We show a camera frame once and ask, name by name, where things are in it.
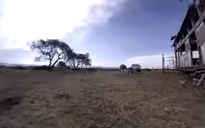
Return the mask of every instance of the dirt ground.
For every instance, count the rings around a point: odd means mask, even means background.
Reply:
[[[0,128],[205,128],[205,96],[182,79],[0,69]]]

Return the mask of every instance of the wood pile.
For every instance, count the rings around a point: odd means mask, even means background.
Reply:
[[[205,66],[180,69],[180,71],[189,76],[197,87],[205,90]]]

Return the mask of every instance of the dead grass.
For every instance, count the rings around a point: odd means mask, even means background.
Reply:
[[[205,97],[180,80],[160,72],[0,70],[0,128],[205,128]]]

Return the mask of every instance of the blue sky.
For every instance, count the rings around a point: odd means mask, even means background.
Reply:
[[[77,52],[89,52],[95,66],[160,67],[161,54],[173,55],[170,37],[190,0],[19,1],[0,0],[0,62],[35,64],[29,43],[58,38]],[[46,7],[39,9],[42,3]]]

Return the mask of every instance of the roof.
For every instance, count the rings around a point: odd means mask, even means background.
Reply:
[[[187,11],[186,16],[184,18],[184,21],[181,25],[181,28],[180,28],[178,34],[176,35],[176,38],[174,40],[174,43],[173,43],[172,47],[176,46],[176,44],[179,42],[182,34],[184,32],[187,32],[188,25],[191,22],[191,16],[192,16],[192,14],[195,13],[195,10],[196,10],[195,5],[191,4],[188,8],[188,11]]]

